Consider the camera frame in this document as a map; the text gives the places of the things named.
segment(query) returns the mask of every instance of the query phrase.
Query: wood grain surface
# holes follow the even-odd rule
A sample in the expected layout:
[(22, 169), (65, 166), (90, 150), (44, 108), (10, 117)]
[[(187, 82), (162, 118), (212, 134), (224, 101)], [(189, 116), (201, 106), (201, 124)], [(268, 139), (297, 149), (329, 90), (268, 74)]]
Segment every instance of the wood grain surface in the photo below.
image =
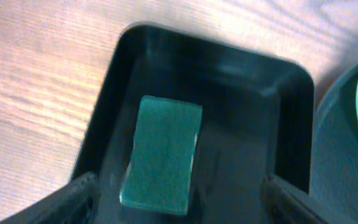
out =
[(358, 1), (0, 1), (0, 220), (68, 182), (117, 40), (140, 21), (295, 61), (317, 101), (358, 62)]

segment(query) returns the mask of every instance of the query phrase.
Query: green scouring pad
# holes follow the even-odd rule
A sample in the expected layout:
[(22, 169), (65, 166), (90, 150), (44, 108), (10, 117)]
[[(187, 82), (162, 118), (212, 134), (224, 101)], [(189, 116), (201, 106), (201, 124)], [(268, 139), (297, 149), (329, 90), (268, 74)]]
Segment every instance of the green scouring pad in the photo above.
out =
[(143, 96), (134, 148), (121, 188), (128, 207), (186, 215), (202, 107)]

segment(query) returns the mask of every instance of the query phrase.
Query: black plastic tray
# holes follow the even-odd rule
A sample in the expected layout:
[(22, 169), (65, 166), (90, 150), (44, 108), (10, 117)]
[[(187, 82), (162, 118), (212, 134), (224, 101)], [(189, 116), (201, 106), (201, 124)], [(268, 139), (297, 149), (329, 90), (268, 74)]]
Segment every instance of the black plastic tray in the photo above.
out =
[[(139, 102), (152, 95), (203, 107), (186, 217), (121, 206)], [(299, 66), (154, 26), (122, 34), (73, 179), (101, 181), (99, 223), (265, 223), (262, 177), (309, 189), (314, 86)]]
[(335, 81), (314, 117), (310, 195), (358, 221), (358, 66)]

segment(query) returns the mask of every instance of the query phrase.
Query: table surface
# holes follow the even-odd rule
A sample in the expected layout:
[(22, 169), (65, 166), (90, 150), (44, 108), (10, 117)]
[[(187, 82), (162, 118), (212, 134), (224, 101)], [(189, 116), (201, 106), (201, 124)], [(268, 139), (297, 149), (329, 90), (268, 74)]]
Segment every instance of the table surface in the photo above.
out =
[(316, 101), (358, 63), (358, 1), (0, 1), (0, 220), (68, 182), (117, 40), (139, 21), (295, 61)]

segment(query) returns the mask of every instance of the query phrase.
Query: sponge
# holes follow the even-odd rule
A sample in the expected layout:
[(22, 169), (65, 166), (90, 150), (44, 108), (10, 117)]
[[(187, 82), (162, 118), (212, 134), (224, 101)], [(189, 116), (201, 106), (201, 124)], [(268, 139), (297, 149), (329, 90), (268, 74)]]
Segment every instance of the sponge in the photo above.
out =
[(202, 107), (143, 96), (120, 192), (128, 207), (186, 215)]

